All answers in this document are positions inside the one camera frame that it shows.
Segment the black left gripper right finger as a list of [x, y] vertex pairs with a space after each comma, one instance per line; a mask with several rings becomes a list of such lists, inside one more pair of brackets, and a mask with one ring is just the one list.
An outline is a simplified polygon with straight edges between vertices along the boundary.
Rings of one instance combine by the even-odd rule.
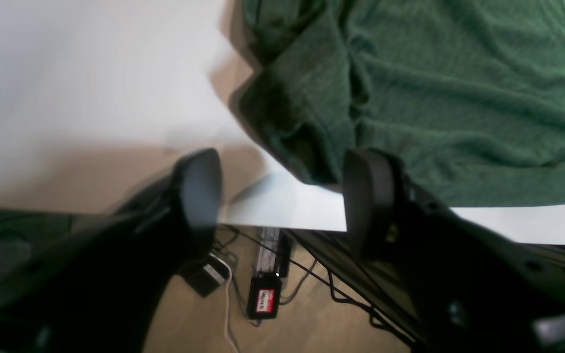
[[565, 270], [455, 214], [404, 164], [344, 157], [352, 257], [390, 264], [433, 353], [565, 353]]

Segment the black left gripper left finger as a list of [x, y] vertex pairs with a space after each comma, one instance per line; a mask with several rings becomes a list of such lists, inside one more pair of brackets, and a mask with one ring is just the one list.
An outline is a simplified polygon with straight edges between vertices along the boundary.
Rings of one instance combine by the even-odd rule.
[[218, 151], [0, 279], [0, 352], [139, 353], [171, 277], [204, 263], [222, 195]]

